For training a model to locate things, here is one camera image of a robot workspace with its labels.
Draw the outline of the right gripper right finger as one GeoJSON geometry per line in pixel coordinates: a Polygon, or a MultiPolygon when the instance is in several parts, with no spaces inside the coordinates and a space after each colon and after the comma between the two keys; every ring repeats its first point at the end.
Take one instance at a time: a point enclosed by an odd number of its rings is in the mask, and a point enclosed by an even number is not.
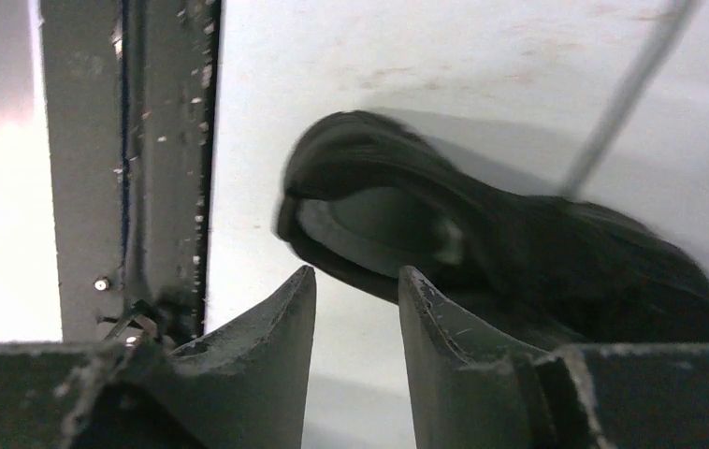
{"type": "Polygon", "coordinates": [[[546,352],[412,267],[398,304],[420,448],[709,448],[709,344],[546,352]]]}

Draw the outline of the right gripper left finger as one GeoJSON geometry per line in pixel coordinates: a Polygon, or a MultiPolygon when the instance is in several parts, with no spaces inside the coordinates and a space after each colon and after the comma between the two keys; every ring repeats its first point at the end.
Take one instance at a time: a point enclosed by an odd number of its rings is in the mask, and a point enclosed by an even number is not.
{"type": "Polygon", "coordinates": [[[316,316],[304,266],[173,351],[0,344],[0,448],[298,448],[316,316]]]}

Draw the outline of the black sneaker shoe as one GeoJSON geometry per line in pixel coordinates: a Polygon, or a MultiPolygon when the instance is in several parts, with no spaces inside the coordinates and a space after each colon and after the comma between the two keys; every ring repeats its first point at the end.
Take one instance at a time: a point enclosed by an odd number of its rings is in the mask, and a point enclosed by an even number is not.
{"type": "Polygon", "coordinates": [[[296,142],[276,232],[302,260],[398,299],[404,267],[500,332],[565,342],[709,342],[709,278],[616,210],[477,181],[402,123],[330,114],[296,142]]]}

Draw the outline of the black shoelace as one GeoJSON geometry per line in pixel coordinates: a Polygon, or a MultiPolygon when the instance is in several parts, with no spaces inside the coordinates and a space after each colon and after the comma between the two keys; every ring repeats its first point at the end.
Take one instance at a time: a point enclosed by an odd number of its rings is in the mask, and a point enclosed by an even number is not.
{"type": "Polygon", "coordinates": [[[606,107],[577,154],[557,195],[574,200],[599,166],[626,125],[699,6],[696,0],[672,0],[654,19],[654,26],[639,53],[614,89],[606,107]]]}

